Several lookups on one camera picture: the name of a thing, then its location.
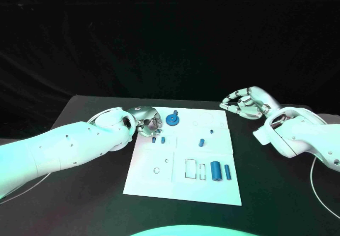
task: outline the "black table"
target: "black table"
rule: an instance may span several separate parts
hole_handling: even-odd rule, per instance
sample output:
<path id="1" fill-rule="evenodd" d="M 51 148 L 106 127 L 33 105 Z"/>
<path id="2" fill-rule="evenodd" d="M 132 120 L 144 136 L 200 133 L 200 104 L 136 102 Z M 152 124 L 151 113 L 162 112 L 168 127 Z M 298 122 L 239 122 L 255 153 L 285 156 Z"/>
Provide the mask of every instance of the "black table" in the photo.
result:
<path id="1" fill-rule="evenodd" d="M 221 110 L 217 102 L 75 96 L 53 128 L 88 121 L 108 108 L 119 106 L 126 110 L 144 105 Z M 0 206 L 0 234 L 126 236 L 170 225 L 207 225 L 260 236 L 340 235 L 340 222 L 311 191 L 312 155 L 285 158 L 252 135 L 263 119 L 247 120 L 230 112 L 226 117 L 242 206 L 124 195 L 135 133 L 122 150 L 51 173 L 33 190 Z M 337 213 L 338 179 L 340 173 L 317 161 L 315 190 Z"/>

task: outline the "robotic hand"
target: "robotic hand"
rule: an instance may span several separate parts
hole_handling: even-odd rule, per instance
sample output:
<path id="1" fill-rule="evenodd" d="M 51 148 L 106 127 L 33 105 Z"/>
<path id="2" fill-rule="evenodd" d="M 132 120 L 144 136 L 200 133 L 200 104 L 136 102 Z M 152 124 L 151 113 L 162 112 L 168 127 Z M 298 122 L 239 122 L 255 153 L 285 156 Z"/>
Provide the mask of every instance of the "robotic hand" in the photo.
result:
<path id="1" fill-rule="evenodd" d="M 239 106 L 227 104 L 237 97 Z M 305 108 L 282 108 L 259 87 L 234 91 L 219 106 L 247 119 L 265 116 L 263 126 L 253 132 L 262 145 L 270 143 L 288 158 L 309 152 L 328 168 L 340 171 L 340 116 L 319 114 L 322 119 Z"/>
<path id="2" fill-rule="evenodd" d="M 0 146 L 0 199 L 27 181 L 77 166 L 122 149 L 134 131 L 160 134 L 161 117 L 152 107 L 119 107 L 98 113 L 88 122 L 63 125 L 46 133 Z"/>

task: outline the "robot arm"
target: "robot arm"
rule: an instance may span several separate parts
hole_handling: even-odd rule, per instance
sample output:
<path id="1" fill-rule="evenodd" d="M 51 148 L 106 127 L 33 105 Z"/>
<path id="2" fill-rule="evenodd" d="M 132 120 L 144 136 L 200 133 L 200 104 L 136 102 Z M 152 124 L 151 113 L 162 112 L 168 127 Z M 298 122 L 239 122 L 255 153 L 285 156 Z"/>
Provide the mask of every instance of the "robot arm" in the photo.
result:
<path id="1" fill-rule="evenodd" d="M 239 96 L 239 107 L 229 105 L 229 100 Z M 247 119 L 265 116 L 265 124 L 253 132 L 262 145 L 270 143 L 288 158 L 309 152 L 328 168 L 340 171 L 340 124 L 327 124 L 322 118 L 304 108 L 282 108 L 259 87 L 233 92 L 219 106 Z"/>
<path id="2" fill-rule="evenodd" d="M 88 122 L 63 125 L 0 146 L 0 199 L 34 178 L 124 148 L 135 129 L 142 136 L 157 135 L 161 127 L 158 112 L 151 107 L 141 108 L 147 114 L 138 109 L 134 115 L 121 108 L 108 109 Z M 144 123 L 152 123 L 152 126 L 141 126 Z"/>

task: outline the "black curtain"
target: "black curtain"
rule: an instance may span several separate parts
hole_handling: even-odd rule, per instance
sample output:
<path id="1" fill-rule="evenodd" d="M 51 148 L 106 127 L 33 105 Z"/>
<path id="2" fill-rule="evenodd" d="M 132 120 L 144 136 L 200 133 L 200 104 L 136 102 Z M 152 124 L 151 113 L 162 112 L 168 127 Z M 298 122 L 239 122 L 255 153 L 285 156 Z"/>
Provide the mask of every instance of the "black curtain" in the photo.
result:
<path id="1" fill-rule="evenodd" d="M 338 2 L 27 0 L 0 20 L 1 124 L 23 136 L 76 94 L 220 101 L 259 86 L 338 114 Z"/>

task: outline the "blue gear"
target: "blue gear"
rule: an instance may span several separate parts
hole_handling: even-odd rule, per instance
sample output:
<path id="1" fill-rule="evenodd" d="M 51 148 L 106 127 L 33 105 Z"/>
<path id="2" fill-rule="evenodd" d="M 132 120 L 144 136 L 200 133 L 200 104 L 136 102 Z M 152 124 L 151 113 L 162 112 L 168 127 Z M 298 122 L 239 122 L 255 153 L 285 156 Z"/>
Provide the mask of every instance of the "blue gear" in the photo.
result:
<path id="1" fill-rule="evenodd" d="M 178 112 L 174 110 L 173 114 L 167 116 L 165 122 L 170 126 L 175 126 L 178 124 Z"/>

